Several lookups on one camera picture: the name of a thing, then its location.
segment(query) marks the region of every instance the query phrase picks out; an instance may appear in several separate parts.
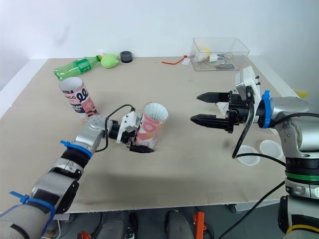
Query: clear plastic box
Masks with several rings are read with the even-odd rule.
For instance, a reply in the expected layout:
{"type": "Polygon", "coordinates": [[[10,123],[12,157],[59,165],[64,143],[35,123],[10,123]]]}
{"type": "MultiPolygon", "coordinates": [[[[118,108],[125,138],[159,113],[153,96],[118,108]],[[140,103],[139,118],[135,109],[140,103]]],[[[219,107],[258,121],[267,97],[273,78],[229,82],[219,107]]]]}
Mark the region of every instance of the clear plastic box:
{"type": "Polygon", "coordinates": [[[190,58],[195,71],[240,70],[248,54],[235,37],[194,38],[190,58]]]}

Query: white cable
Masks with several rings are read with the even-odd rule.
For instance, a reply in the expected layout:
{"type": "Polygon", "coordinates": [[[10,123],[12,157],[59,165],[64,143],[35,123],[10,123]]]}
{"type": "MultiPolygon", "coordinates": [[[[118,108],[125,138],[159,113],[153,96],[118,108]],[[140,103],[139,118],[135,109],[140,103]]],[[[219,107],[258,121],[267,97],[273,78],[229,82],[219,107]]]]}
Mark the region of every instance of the white cable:
{"type": "Polygon", "coordinates": [[[60,220],[58,220],[58,228],[59,228],[59,234],[58,234],[58,237],[56,238],[46,238],[46,237],[41,237],[41,238],[44,238],[44,239],[59,239],[60,236],[61,236],[61,224],[60,224],[60,220]]]}

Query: white backdrop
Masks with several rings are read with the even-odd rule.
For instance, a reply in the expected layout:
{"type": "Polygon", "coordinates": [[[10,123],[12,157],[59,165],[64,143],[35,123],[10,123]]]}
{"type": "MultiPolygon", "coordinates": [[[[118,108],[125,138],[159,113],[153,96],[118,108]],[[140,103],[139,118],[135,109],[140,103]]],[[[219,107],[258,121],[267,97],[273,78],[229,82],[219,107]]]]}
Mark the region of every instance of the white backdrop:
{"type": "Polygon", "coordinates": [[[1,0],[1,81],[28,58],[178,56],[193,37],[229,36],[316,102],[318,10],[317,0],[1,0]]]}

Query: pink paper cup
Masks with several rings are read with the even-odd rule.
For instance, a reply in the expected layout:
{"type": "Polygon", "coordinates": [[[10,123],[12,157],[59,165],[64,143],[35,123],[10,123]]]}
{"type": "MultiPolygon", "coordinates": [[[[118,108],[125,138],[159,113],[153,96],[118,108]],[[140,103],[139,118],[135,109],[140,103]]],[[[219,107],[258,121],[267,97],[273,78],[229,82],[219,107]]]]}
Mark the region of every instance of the pink paper cup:
{"type": "Polygon", "coordinates": [[[167,118],[168,111],[163,105],[156,102],[147,103],[144,107],[135,144],[154,149],[167,118]]]}
{"type": "Polygon", "coordinates": [[[99,114],[83,81],[79,77],[70,77],[61,81],[59,88],[82,121],[86,121],[90,116],[99,114]]]}

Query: table surface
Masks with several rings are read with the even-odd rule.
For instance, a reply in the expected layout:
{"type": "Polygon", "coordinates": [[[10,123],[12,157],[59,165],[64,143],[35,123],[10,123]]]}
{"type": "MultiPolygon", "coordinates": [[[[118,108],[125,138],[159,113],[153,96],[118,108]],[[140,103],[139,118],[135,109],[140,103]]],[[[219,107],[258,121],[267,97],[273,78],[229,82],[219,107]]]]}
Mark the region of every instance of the table surface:
{"type": "MultiPolygon", "coordinates": [[[[189,120],[196,114],[221,116],[215,104],[196,96],[228,92],[234,88],[238,71],[196,72],[191,64],[161,63],[176,59],[135,58],[112,69],[98,65],[80,76],[101,115],[127,103],[142,112],[145,103],[159,102],[167,107],[169,118],[154,153],[130,152],[111,140],[107,150],[94,154],[69,212],[257,201],[284,179],[284,169],[268,159],[249,167],[231,158],[242,125],[228,134],[189,120]]],[[[37,179],[62,155],[65,148],[60,140],[71,141],[83,126],[52,73],[70,61],[49,59],[0,120],[1,211],[18,204],[10,191],[30,193],[37,179]]],[[[261,90],[278,96],[255,67],[254,71],[260,76],[261,90]]],[[[124,114],[125,110],[120,111],[112,119],[120,120],[124,114]]],[[[264,139],[279,142],[278,136],[254,124],[243,144],[259,149],[264,139]]],[[[282,188],[268,199],[284,193],[282,188]]]]}

